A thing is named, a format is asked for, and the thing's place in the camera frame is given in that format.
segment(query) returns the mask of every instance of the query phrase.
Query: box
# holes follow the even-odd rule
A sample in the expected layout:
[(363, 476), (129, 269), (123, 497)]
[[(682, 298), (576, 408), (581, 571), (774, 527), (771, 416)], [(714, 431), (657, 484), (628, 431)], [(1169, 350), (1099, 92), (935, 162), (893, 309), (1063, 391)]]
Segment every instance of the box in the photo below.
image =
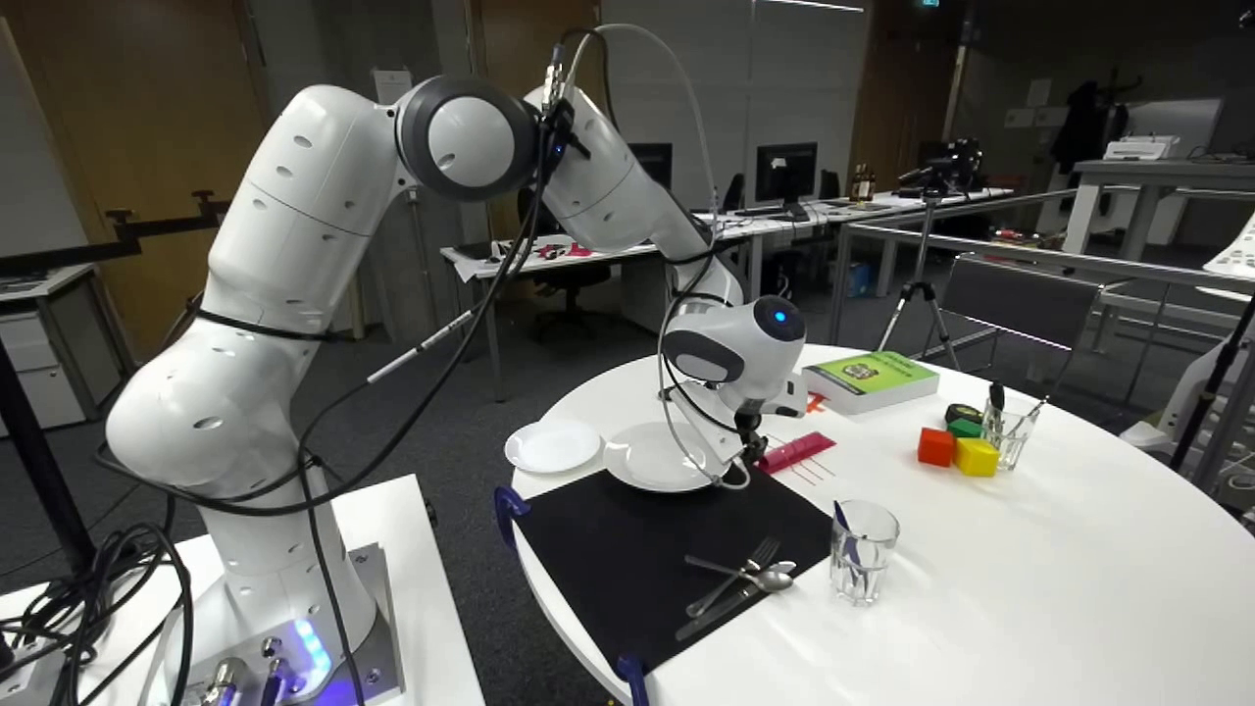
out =
[(837, 413), (869, 413), (899, 401), (918, 401), (939, 391), (939, 371), (878, 350), (865, 358), (820, 360), (805, 367), (808, 391), (825, 395)]

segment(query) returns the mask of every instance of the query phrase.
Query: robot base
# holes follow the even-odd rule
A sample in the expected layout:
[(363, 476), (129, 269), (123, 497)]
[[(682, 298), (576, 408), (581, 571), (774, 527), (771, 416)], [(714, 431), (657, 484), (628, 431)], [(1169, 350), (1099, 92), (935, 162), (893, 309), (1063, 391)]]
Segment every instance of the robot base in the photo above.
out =
[[(386, 703), (406, 690), (390, 557), (380, 546), (352, 549), (348, 557), (352, 557), (363, 586), (368, 587), (368, 596), (380, 609), (368, 637), (352, 650), (352, 659), (363, 669), (364, 703)], [(173, 690), (176, 664), (181, 664), (181, 638), (186, 638), (186, 624), (181, 624), (181, 617), (173, 617), (160, 642), (157, 642), (157, 659), (153, 659), (153, 669), (147, 684), (147, 703), (153, 703), (153, 706), (173, 706), (169, 690)], [(271, 699), (263, 699), (263, 684), (267, 684), (263, 677), (267, 673), (263, 638), (245, 631), (245, 624), (233, 609), (233, 596), (223, 592), (223, 582), (216, 582), (195, 601), (193, 659), (195, 664), (190, 669), (190, 694), (181, 706), (206, 706), (206, 703), (259, 706), (259, 703), (271, 703)], [(206, 699), (210, 688), (221, 684), (216, 673), (223, 673), (223, 669), (233, 669), (237, 688), (221, 690), (221, 699)], [(343, 664), (309, 703), (314, 706), (352, 703), (348, 667)]]

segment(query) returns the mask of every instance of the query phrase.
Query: chair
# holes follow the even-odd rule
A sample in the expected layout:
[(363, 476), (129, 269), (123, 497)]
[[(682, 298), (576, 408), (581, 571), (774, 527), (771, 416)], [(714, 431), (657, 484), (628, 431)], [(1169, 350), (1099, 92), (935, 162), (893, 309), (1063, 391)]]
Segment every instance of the chair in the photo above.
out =
[(993, 264), (977, 256), (956, 256), (939, 295), (939, 306), (950, 315), (961, 315), (993, 332), (1014, 332), (1063, 352), (1063, 365), (1057, 375), (1066, 371), (1073, 350), (1080, 344), (1096, 302), (1099, 302), (1096, 282), (1053, 273), (1053, 269), (1029, 269), (1014, 264)]

